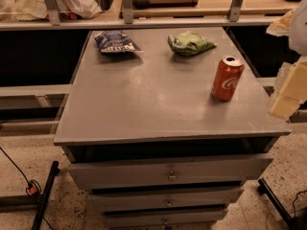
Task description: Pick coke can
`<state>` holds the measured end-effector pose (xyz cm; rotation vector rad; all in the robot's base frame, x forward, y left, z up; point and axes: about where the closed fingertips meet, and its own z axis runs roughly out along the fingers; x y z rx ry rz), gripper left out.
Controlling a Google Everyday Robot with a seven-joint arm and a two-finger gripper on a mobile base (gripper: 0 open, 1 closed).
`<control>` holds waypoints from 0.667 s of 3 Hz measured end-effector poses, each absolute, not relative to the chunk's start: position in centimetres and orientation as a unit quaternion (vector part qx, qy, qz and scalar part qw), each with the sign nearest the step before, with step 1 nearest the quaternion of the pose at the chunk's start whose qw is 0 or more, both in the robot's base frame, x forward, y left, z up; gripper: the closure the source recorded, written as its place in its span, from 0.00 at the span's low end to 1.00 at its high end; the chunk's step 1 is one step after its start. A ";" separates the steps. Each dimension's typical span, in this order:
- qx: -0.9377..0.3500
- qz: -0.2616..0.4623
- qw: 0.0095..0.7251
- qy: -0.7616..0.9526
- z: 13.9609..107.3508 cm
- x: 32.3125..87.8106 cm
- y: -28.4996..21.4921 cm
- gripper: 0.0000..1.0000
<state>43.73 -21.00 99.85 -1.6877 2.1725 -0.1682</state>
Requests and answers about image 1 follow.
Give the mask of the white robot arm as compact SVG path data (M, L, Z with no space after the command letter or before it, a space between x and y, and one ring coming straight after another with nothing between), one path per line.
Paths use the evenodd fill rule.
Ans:
M292 13L289 48L302 56L307 54L307 0L301 0ZM284 63L279 69L271 96L269 113L287 120L307 101L307 61Z

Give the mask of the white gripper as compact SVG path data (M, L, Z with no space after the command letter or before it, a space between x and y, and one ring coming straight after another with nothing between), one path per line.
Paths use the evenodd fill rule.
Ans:
M287 120L307 101L307 56L284 62L274 81L268 113Z

